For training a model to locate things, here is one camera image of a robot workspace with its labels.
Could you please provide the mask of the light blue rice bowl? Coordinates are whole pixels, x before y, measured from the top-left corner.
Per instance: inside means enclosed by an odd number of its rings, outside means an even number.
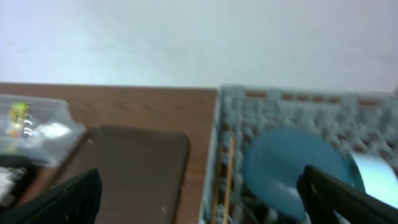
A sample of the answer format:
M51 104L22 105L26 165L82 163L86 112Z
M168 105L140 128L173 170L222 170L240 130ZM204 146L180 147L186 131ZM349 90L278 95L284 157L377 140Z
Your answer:
M381 157L352 152L351 163L364 191L397 208L397 177L392 167Z

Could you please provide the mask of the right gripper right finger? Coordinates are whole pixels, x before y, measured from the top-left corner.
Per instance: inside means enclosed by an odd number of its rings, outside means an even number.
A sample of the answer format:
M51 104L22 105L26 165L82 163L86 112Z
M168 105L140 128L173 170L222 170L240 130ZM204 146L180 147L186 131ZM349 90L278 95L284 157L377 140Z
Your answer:
M307 165L297 181L297 191L312 223L397 224L397 209Z

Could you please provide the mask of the white napkin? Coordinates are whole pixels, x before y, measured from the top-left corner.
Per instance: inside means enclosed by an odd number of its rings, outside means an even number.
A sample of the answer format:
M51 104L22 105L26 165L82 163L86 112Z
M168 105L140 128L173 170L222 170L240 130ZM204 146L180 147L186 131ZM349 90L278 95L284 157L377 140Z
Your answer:
M36 127L32 136L37 139L59 139L71 135L72 130L62 123L41 124Z

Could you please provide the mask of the dark blue plate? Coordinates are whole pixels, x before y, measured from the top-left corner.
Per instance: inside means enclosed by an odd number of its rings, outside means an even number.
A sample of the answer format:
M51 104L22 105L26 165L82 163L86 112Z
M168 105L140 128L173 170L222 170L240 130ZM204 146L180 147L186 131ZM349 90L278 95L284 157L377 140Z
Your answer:
M347 184L353 183L342 153L322 137L301 129L277 128L259 133L243 156L246 187L261 202L293 220L305 216L296 185L305 166L313 165Z

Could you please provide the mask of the green snack wrapper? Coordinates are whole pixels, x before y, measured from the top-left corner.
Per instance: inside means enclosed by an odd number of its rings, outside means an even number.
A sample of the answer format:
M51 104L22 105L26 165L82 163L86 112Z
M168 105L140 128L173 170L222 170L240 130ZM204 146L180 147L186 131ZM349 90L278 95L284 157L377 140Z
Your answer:
M7 113L9 124L7 125L6 134L11 137L20 137L23 132L27 118L30 116L30 104L25 102L14 102Z

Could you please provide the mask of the pile of white rice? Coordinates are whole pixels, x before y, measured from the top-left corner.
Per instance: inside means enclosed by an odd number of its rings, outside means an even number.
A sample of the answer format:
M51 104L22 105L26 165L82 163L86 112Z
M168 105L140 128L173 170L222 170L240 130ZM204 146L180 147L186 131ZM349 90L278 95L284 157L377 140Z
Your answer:
M23 178L25 168L1 167L1 200L4 200L13 190L16 182Z

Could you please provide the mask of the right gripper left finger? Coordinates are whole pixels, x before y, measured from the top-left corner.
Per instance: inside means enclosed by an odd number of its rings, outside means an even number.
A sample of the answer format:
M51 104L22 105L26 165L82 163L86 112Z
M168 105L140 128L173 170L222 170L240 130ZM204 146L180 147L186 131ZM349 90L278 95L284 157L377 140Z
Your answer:
M1 213L1 224L94 224L103 183L92 167L41 196Z

